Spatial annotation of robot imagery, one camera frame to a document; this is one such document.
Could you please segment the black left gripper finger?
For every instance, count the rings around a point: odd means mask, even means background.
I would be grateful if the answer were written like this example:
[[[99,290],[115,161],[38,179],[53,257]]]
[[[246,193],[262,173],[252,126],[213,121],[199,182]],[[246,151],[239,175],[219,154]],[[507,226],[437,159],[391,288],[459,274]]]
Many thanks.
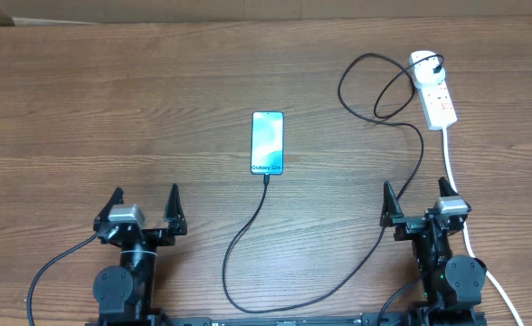
[[[179,187],[177,184],[172,185],[166,203],[164,220],[167,222],[167,229],[172,235],[187,234],[187,222],[181,205]]]
[[[121,187],[117,187],[107,204],[100,210],[93,221],[93,230],[99,231],[100,226],[109,221],[109,213],[115,205],[121,205],[124,203],[124,191]]]

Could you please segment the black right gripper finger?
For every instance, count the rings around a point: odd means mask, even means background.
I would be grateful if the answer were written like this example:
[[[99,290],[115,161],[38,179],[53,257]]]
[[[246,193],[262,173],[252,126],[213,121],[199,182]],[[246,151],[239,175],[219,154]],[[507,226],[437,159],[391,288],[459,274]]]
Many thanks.
[[[394,193],[391,184],[388,181],[385,181],[380,226],[392,227],[403,217],[404,213],[396,198],[396,194]]]
[[[458,195],[457,191],[445,177],[438,179],[438,185],[441,197],[456,197]]]

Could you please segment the Samsung Galaxy smartphone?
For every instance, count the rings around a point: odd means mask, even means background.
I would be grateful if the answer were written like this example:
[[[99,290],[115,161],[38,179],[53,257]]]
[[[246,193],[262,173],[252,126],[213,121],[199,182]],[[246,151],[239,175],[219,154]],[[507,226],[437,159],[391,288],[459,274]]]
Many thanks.
[[[251,173],[281,175],[284,169],[284,114],[255,111],[252,114]]]

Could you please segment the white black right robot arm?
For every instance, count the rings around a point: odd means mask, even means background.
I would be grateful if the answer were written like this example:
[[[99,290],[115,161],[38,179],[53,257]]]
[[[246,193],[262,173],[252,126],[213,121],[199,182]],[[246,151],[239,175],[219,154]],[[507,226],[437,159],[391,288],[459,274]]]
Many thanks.
[[[376,317],[378,325],[485,325],[481,304],[487,266],[478,258],[452,253],[449,237],[464,229],[470,205],[438,180],[440,196],[422,216],[405,216],[389,182],[384,183],[381,227],[394,229],[394,240],[410,241],[419,275],[394,293]],[[425,300],[412,302],[406,312],[393,316],[387,308],[417,283],[423,285]]]

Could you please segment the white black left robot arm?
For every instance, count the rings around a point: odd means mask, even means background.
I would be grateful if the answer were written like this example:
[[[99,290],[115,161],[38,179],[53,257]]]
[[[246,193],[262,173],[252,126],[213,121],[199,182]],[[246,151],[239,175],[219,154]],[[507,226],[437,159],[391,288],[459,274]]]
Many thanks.
[[[172,246],[187,234],[178,185],[171,188],[164,221],[167,226],[146,228],[145,215],[137,205],[126,206],[118,187],[93,222],[104,245],[120,249],[119,264],[101,270],[93,283],[99,305],[99,325],[168,325],[166,313],[152,306],[157,249]]]

